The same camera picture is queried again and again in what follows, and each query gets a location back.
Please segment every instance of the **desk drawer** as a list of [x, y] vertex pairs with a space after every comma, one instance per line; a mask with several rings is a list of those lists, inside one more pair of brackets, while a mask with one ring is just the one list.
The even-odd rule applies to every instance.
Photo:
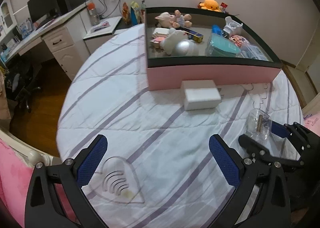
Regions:
[[69, 31], [66, 28], [59, 30], [48, 36], [44, 36], [44, 42], [51, 52], [55, 52], [74, 44]]
[[53, 55], [63, 71], [73, 80], [83, 64], [76, 47], [72, 45], [53, 53]]

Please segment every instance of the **white bedpost knob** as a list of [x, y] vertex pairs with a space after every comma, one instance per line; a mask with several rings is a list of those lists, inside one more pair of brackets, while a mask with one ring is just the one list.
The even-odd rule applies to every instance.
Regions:
[[35, 166], [38, 162], [44, 162], [45, 163], [45, 160], [44, 158], [41, 156], [40, 153], [38, 153], [37, 151], [35, 150], [31, 150], [29, 151], [28, 153], [28, 160], [29, 162]]

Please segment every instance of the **office chair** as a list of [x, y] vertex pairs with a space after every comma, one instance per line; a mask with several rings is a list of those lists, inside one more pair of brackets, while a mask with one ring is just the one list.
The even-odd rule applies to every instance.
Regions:
[[34, 74], [33, 65], [26, 59], [18, 58], [10, 63], [8, 73], [5, 75], [5, 86], [7, 98], [15, 100], [19, 108], [26, 108], [31, 112], [29, 101], [35, 91], [41, 90], [37, 76]]

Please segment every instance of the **white bedsheet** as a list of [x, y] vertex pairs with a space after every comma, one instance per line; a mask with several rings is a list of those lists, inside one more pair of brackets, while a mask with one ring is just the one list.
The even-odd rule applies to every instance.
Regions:
[[[281, 124], [302, 123], [297, 96], [281, 71], [273, 83], [220, 86], [215, 109], [184, 111], [180, 90], [148, 91], [144, 25], [103, 44], [84, 63], [66, 96], [57, 133], [62, 160], [97, 134], [108, 150], [89, 185], [90, 203], [113, 227], [206, 227], [233, 187], [212, 157], [209, 137], [237, 141], [249, 111], [260, 108]], [[277, 136], [273, 155], [296, 159]]]

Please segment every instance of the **glass cabinet door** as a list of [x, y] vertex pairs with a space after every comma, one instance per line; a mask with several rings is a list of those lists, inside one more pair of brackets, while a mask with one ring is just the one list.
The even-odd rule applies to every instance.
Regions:
[[4, 0], [1, 4], [0, 18], [1, 24], [3, 25], [6, 34], [17, 25], [17, 22], [13, 15], [11, 4], [8, 0]]

